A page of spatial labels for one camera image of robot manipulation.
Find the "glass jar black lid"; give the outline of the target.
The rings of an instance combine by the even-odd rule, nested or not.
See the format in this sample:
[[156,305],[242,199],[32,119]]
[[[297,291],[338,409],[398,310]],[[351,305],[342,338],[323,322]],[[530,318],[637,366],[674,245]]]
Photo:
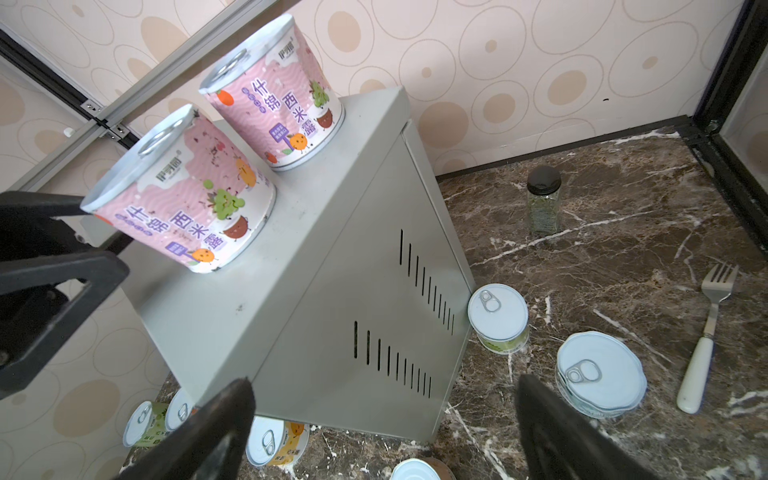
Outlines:
[[548,236],[558,232],[561,185],[562,177],[554,167],[541,165],[529,172],[526,187],[533,235]]

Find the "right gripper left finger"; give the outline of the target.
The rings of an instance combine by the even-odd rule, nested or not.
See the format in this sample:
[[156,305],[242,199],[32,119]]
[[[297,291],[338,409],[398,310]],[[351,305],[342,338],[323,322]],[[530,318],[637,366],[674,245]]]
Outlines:
[[233,381],[117,477],[237,478],[255,406],[251,383],[245,378]]

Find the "teal flat can right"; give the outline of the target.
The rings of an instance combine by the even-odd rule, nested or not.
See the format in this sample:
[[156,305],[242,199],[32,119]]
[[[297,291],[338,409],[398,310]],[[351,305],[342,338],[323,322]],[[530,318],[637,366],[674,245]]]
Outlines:
[[556,382],[573,408],[594,419],[637,408],[647,391],[639,358],[618,339],[597,331],[572,334],[560,346]]

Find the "teal label can left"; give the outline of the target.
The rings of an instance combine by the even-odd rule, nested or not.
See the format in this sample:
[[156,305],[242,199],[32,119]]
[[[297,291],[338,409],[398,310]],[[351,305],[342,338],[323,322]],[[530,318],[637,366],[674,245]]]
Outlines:
[[124,434],[126,447],[150,448],[159,444],[168,435],[165,425],[168,404],[144,401],[131,415]]

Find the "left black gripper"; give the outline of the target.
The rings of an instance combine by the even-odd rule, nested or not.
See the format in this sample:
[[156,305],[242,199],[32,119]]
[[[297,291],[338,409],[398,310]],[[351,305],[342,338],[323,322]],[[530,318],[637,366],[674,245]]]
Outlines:
[[119,254],[129,237],[98,246],[77,240],[65,218],[81,198],[1,195],[1,396],[24,389],[128,277]]

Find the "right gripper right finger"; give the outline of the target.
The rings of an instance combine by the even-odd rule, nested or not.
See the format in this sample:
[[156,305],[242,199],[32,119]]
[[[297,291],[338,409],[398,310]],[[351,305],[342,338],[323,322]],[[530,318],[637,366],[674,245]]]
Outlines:
[[654,479],[536,376],[520,376],[516,417],[532,479]]

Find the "grey metal cabinet box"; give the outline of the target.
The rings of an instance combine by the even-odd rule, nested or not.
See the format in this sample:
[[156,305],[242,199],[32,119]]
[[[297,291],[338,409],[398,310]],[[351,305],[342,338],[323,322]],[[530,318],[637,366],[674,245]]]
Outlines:
[[179,384],[249,380],[260,416],[401,437],[438,432],[475,281],[403,88],[343,99],[312,159],[230,264],[196,274],[131,242],[122,283]]

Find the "orange pink label can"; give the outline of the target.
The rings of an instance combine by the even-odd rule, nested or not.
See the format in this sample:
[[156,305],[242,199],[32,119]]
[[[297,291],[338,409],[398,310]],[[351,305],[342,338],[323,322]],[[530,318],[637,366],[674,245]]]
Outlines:
[[190,416],[197,412],[195,403],[184,388],[180,388],[171,399],[165,416],[168,432],[177,430]]

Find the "yellow label can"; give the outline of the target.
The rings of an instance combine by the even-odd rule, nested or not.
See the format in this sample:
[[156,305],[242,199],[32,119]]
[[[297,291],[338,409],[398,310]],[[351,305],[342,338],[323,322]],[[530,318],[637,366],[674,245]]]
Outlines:
[[257,468],[289,465],[301,458],[309,437],[308,424],[255,416],[245,455]]

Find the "green label can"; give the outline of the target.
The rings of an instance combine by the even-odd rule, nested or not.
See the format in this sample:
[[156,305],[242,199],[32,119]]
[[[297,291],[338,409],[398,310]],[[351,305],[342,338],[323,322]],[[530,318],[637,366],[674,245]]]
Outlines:
[[508,285],[479,287],[468,302],[467,315],[480,343],[493,353],[513,354],[528,342],[528,306]]

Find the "brown orange label can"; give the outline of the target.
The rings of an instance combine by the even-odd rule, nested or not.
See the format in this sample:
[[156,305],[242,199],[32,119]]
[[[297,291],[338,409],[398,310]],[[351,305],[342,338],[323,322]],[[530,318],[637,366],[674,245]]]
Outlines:
[[411,458],[400,462],[391,480],[456,480],[452,470],[436,458]]

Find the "horizontal aluminium rail back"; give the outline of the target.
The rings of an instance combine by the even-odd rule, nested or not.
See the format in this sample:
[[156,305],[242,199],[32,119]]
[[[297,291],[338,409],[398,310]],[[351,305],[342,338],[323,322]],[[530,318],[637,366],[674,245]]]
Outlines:
[[85,194],[284,1],[5,1],[1,187]]

